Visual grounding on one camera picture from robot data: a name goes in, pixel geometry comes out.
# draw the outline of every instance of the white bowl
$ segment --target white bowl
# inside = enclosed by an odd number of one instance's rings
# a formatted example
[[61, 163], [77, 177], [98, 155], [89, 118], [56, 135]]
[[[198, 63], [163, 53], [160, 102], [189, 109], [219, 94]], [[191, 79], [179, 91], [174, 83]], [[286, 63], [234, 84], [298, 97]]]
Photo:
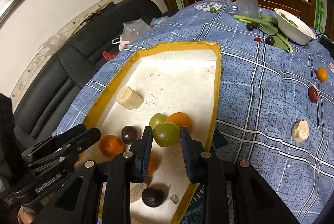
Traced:
[[[296, 16], [278, 8], [275, 8], [275, 12], [277, 15], [278, 27], [289, 39], [300, 45], [305, 45], [311, 39], [315, 39], [315, 35], [310, 27]], [[298, 26], [298, 28], [283, 18], [280, 13], [283, 13], [289, 20], [292, 20]]]

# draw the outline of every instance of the black sofa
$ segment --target black sofa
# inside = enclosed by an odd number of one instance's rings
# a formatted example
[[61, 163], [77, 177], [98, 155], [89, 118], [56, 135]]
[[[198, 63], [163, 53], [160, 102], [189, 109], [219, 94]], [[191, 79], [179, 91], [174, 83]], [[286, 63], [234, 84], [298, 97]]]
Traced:
[[15, 136], [22, 150], [49, 137], [80, 90], [106, 62], [103, 51], [116, 53], [111, 41], [123, 23], [141, 18], [147, 24], [162, 14], [150, 0], [111, 3], [93, 15], [44, 65], [14, 112]]

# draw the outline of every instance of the blue tablecloth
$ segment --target blue tablecloth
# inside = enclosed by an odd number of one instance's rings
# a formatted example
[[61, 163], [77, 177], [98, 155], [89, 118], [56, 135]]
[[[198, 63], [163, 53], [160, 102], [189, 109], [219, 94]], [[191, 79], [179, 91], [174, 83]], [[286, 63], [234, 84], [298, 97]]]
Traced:
[[[217, 13], [206, 11], [211, 6]], [[245, 23], [225, 11], [223, 1], [199, 2], [133, 41], [81, 90], [54, 134], [83, 122], [136, 50], [167, 41], [218, 42], [223, 71], [216, 128], [228, 145], [217, 155], [227, 161], [248, 159], [299, 222], [312, 223], [334, 190], [334, 74], [328, 69], [334, 61], [316, 40], [306, 46], [291, 43], [293, 54], [255, 42], [255, 37], [264, 41], [266, 35], [258, 29], [248, 31]], [[275, 15], [268, 9], [261, 11]], [[328, 71], [324, 83], [316, 78], [318, 67]], [[309, 100], [309, 86], [319, 89], [317, 103]], [[310, 127], [310, 136], [302, 143], [291, 139], [291, 128], [299, 120]], [[199, 210], [188, 210], [183, 222], [196, 222]]]

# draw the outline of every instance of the tablecloth logo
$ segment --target tablecloth logo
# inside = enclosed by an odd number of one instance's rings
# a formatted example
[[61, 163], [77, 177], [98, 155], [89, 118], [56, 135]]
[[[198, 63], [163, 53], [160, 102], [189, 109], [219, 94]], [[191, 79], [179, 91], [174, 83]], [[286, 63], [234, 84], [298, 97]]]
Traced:
[[221, 6], [222, 6], [221, 3], [217, 3], [217, 2], [204, 2], [200, 4], [195, 4], [194, 8], [197, 10], [210, 12], [210, 8], [216, 8], [216, 10], [218, 11], [219, 9], [221, 9]]

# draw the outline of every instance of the silver screw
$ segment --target silver screw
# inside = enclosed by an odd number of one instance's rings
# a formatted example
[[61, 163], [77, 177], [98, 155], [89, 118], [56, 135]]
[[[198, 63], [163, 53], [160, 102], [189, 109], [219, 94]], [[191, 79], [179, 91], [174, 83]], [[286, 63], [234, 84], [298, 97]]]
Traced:
[[123, 152], [123, 157], [124, 158], [130, 158], [132, 155], [133, 155], [133, 153], [131, 151]]
[[85, 162], [85, 167], [91, 168], [92, 166], [94, 166], [94, 162], [92, 160]]
[[211, 153], [210, 153], [210, 152], [202, 152], [202, 153], [201, 153], [201, 156], [202, 156], [203, 158], [210, 158], [210, 157], [211, 157]]
[[242, 166], [242, 167], [248, 167], [248, 166], [249, 166], [249, 162], [246, 161], [246, 160], [241, 160], [239, 164], [240, 164], [240, 166]]

